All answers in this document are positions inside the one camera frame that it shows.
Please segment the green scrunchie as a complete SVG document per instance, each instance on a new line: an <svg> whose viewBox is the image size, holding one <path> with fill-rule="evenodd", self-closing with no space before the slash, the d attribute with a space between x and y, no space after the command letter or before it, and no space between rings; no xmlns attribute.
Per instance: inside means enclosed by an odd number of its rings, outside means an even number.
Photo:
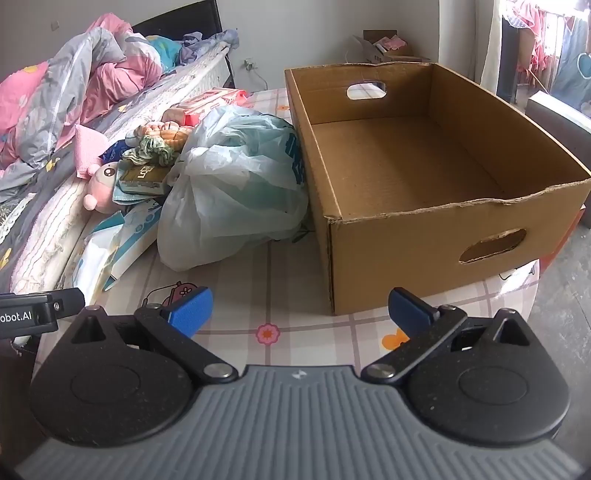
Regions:
<svg viewBox="0 0 591 480"><path fill-rule="evenodd" d="M161 137L144 136L137 146L124 151L121 159L135 166L171 167L178 155Z"/></svg>

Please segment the checkered floral tablecloth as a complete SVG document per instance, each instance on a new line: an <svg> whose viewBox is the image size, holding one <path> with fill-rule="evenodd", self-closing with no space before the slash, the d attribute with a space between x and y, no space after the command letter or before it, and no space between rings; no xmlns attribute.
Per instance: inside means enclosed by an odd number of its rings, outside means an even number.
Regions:
<svg viewBox="0 0 591 480"><path fill-rule="evenodd" d="M360 369L406 342L388 309L334 316L314 229L247 247L221 262L174 272L147 249L96 302L111 315L160 303L191 285L213 295L193 339L236 369L246 365L350 365Z"/></svg>

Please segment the orange striped knit socks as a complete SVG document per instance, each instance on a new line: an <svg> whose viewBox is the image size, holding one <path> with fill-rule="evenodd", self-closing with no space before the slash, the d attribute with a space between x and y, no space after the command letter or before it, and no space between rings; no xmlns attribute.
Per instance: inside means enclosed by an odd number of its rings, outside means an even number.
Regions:
<svg viewBox="0 0 591 480"><path fill-rule="evenodd" d="M164 144L175 152L180 152L193 127L185 123L185 112L179 108L167 109L160 121L151 121L138 126L134 136L141 140L144 137L160 138Z"/></svg>

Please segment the gold green book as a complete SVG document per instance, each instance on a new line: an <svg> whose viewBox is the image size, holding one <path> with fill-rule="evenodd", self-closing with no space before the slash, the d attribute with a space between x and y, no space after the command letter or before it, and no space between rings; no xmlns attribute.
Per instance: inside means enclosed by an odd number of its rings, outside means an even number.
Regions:
<svg viewBox="0 0 591 480"><path fill-rule="evenodd" d="M168 167L123 163L118 169L116 185L129 195L162 196L168 192Z"/></svg>

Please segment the black bed headboard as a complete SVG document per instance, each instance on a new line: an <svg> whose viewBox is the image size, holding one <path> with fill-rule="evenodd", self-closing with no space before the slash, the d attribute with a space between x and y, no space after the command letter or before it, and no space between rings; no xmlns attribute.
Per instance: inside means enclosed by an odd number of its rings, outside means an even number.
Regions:
<svg viewBox="0 0 591 480"><path fill-rule="evenodd" d="M204 38L222 31L221 17L215 0L198 1L132 26L144 36L159 35L181 40L185 34L200 32Z"/></svg>

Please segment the blue white glove pack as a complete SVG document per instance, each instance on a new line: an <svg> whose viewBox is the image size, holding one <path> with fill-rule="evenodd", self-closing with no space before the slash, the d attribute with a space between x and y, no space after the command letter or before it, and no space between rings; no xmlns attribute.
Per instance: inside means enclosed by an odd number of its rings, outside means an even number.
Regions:
<svg viewBox="0 0 591 480"><path fill-rule="evenodd" d="M155 200L134 205L124 216L120 242L103 286L110 290L130 266L156 241L162 206Z"/></svg>

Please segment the red wet wipes pack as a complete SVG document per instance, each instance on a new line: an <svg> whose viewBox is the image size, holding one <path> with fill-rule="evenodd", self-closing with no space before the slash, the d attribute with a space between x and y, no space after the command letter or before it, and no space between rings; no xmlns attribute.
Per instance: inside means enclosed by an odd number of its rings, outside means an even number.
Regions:
<svg viewBox="0 0 591 480"><path fill-rule="evenodd" d="M197 126L211 110L242 104L248 97L242 89L212 88L172 107L169 120L183 126Z"/></svg>

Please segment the pink plush toy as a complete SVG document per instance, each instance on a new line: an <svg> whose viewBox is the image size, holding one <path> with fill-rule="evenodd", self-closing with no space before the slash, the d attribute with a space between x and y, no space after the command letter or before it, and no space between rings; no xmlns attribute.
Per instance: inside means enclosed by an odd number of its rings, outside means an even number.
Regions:
<svg viewBox="0 0 591 480"><path fill-rule="evenodd" d="M117 163L109 162L102 166L91 165L88 172L90 179L85 188L83 207L87 211L96 211L105 215L115 213L119 209L119 206L112 200Z"/></svg>

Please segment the white cotton swab pack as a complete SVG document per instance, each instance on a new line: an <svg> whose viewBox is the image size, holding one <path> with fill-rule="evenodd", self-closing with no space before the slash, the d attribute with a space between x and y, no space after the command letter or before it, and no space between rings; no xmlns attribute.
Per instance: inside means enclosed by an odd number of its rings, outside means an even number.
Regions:
<svg viewBox="0 0 591 480"><path fill-rule="evenodd" d="M96 302L110 275L123 226L124 216L117 211L97 224L84 240L84 249L73 272L72 286L82 292L86 306Z"/></svg>

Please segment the dark blue snack pack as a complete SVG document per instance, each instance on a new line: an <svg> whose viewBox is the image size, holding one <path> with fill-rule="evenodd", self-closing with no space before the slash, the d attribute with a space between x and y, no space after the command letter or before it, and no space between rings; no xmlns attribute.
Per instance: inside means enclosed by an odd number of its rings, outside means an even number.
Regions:
<svg viewBox="0 0 591 480"><path fill-rule="evenodd" d="M124 139L119 140L112 144L107 150L100 155L101 162L103 164L118 162L125 151L130 150L129 146Z"/></svg>

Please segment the white plastic bag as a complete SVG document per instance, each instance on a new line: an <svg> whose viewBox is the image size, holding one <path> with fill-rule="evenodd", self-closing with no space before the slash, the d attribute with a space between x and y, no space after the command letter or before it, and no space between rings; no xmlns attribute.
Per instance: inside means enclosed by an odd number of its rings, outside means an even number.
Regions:
<svg viewBox="0 0 591 480"><path fill-rule="evenodd" d="M290 238L308 212L296 129L245 107L209 112L190 133L168 181L157 249L161 262L177 272Z"/></svg>

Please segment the pink grey quilt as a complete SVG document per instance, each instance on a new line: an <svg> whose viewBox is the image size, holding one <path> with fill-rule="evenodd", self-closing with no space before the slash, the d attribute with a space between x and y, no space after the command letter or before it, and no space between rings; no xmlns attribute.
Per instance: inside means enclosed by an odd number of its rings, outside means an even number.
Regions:
<svg viewBox="0 0 591 480"><path fill-rule="evenodd" d="M51 59L1 83L1 170L15 162L36 168L54 148L116 103L150 87L163 73L161 56L112 13L71 38Z"/></svg>

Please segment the brown cardboard box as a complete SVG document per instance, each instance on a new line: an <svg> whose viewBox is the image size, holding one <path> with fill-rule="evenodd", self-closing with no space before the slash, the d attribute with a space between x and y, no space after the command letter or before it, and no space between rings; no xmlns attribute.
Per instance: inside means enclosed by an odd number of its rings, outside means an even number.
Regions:
<svg viewBox="0 0 591 480"><path fill-rule="evenodd" d="M540 259L589 195L554 137L442 65L302 67L286 85L337 315Z"/></svg>

